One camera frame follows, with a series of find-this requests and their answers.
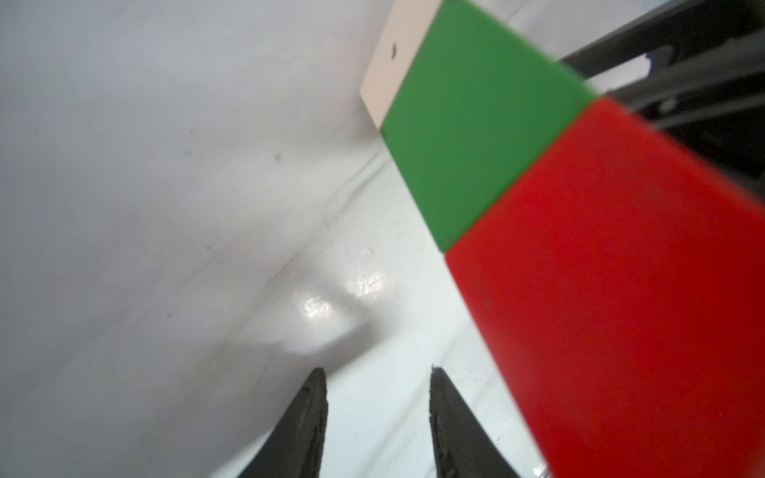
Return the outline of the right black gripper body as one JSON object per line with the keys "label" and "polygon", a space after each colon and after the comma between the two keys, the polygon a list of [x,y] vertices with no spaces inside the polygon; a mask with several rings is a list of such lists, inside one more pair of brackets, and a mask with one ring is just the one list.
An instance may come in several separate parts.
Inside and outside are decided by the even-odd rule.
{"label": "right black gripper body", "polygon": [[763,2],[667,1],[561,61],[591,79],[639,56],[609,97],[763,196]]}

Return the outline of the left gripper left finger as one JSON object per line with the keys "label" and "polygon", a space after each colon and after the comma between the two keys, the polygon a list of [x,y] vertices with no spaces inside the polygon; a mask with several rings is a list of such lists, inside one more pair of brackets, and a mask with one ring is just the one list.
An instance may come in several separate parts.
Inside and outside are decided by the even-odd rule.
{"label": "left gripper left finger", "polygon": [[314,368],[239,477],[318,477],[328,412],[326,372]]}

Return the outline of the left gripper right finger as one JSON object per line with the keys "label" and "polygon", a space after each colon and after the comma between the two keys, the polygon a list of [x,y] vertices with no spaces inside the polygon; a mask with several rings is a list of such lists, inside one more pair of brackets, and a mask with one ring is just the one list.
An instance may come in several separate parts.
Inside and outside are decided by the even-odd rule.
{"label": "left gripper right finger", "polygon": [[443,368],[430,375],[430,429],[437,477],[519,477]]}

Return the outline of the red lego cube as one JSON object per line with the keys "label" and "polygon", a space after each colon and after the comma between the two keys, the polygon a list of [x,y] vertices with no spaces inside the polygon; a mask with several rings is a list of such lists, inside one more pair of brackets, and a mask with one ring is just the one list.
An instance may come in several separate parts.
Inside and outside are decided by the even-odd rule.
{"label": "red lego cube", "polygon": [[595,101],[446,263],[558,477],[764,473],[764,207]]}

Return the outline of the dark green lego cube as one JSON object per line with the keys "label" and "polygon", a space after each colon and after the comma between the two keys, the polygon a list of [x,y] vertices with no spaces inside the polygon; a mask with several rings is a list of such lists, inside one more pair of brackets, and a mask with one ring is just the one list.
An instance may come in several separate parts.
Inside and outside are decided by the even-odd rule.
{"label": "dark green lego cube", "polygon": [[382,137],[446,252],[597,95],[470,1],[444,1]]}

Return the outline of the cream lego brick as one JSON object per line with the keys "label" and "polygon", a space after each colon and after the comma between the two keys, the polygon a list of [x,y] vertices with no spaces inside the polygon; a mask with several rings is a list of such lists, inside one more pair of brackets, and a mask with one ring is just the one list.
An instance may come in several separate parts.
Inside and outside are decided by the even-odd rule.
{"label": "cream lego brick", "polygon": [[442,3],[442,0],[394,2],[360,88],[361,98],[378,131]]}

